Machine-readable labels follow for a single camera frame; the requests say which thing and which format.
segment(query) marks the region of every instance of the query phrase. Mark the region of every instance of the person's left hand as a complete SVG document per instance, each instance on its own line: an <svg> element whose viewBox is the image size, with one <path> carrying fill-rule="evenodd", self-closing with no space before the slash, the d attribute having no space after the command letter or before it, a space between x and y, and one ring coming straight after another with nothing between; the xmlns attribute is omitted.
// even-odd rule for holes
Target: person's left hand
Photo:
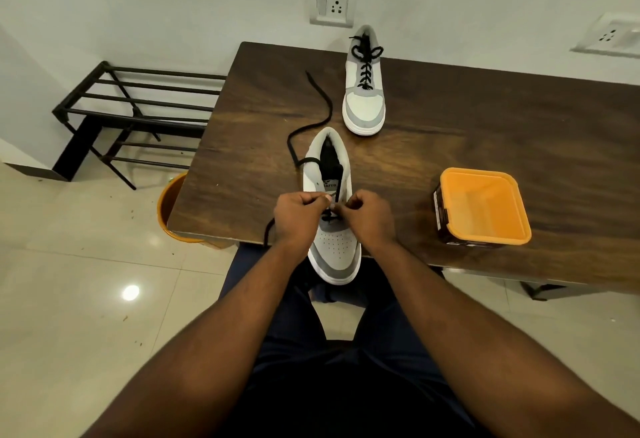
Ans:
<svg viewBox="0 0 640 438"><path fill-rule="evenodd" d="M276 219L276 244L287 248L297 263L307 256L316 237L323 210L331 196L324 192L293 192L278 197L273 209Z"/></svg>

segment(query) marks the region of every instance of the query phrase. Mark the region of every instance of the hand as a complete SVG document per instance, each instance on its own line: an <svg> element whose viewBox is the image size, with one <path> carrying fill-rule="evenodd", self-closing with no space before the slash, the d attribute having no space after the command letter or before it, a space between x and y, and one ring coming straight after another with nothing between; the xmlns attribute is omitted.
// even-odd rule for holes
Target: hand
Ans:
<svg viewBox="0 0 640 438"><path fill-rule="evenodd" d="M293 192L278 197L273 209L276 245L291 252L296 264L307 256L316 238L320 215L330 203L331 196L324 192Z"/></svg>
<svg viewBox="0 0 640 438"><path fill-rule="evenodd" d="M396 226L387 200L377 193L358 190L346 204L336 203L332 211L347 221L362 245L373 254L396 242Z"/></svg>

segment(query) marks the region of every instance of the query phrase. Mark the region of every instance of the floor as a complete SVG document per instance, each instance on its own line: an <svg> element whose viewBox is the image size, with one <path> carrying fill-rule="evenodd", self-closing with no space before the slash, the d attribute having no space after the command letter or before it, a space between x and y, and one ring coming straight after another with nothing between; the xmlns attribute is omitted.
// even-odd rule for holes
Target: floor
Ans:
<svg viewBox="0 0 640 438"><path fill-rule="evenodd" d="M124 155L186 164L190 158L132 150ZM218 297L235 248L180 243L157 224L157 197L178 171L122 169L137 191L93 156L72 183L27 177L0 163L5 436L78 436L150 355ZM600 293L533 302L513 282L446 277L640 418L640 297ZM315 306L328 338L353 336L361 309Z"/></svg>

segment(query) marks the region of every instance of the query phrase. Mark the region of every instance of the shoelace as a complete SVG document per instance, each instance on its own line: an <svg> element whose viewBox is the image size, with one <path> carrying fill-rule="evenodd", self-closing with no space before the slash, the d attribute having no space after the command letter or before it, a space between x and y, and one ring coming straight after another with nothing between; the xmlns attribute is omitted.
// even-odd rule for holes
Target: shoelace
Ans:
<svg viewBox="0 0 640 438"><path fill-rule="evenodd" d="M296 151L293 149L293 145L291 144L291 139L297 135L302 133L303 131L307 131L309 129L313 129L313 128L318 128L320 126L324 126L326 125L329 121L331 121L331 117L333 116L333 102L331 101L331 98L322 90L322 88L320 86L317 85L316 81L314 80L313 77L311 77L311 74L309 74L308 71L305 71L305 73L307 74L307 79L309 81L309 83L313 86L313 88L316 90L316 92L318 94L320 94L324 101L326 102L328 108L329 108L329 115L326 117L326 119L324 119L323 121L320 121L319 123L313 123L313 124L308 124L306 126L302 126L301 128L298 128L296 130L293 130L291 133L289 133L289 136L287 136L287 148L289 149L289 153L291 153L291 159L293 160L293 163L296 166L296 169L298 167L300 167L301 165L305 164L305 163L309 163L309 162L315 162L318 165L320 165L320 160L314 157L306 157L303 158L301 160L298 160L298 156L296 155ZM338 198L340 197L340 185L342 184L342 174L340 174L340 178L338 178L338 186L336 187L335 190L335 199L336 201L338 200ZM334 219L338 219L341 220L342 218L339 215L333 214L333 212L327 208L325 210L323 210L322 212L322 220L330 222ZM264 247L269 247L269 231L271 231L271 227L273 227L273 225L276 223L276 219L271 219L269 221L269 223L267 224L267 226L264 228L264 240L262 241L262 245Z"/></svg>
<svg viewBox="0 0 640 438"><path fill-rule="evenodd" d="M366 34L363 34L361 37L354 36L349 38L360 40L360 44L354 45L351 49L351 54L359 61L364 62L360 68L362 72L358 87L362 87L365 91L371 91L373 90L373 86L371 85L371 76L373 75L371 62L382 55L384 48L377 46L372 50L371 39L369 35Z"/></svg>

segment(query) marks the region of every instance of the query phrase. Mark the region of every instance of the gray and white sneaker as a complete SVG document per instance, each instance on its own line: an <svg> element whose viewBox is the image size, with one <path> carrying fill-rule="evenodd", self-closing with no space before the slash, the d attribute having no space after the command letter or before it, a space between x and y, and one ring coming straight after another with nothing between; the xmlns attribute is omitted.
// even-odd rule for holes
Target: gray and white sneaker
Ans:
<svg viewBox="0 0 640 438"><path fill-rule="evenodd" d="M376 33L369 25L354 35L347 54L346 93L342 118L351 132L370 136L385 123L385 96L382 92L380 55Z"/></svg>
<svg viewBox="0 0 640 438"><path fill-rule="evenodd" d="M333 201L343 203L351 197L349 156L335 129L326 127L318 133L302 161L305 192L327 192ZM327 209L320 217L308 257L324 281L343 285L356 277L362 248L346 222Z"/></svg>

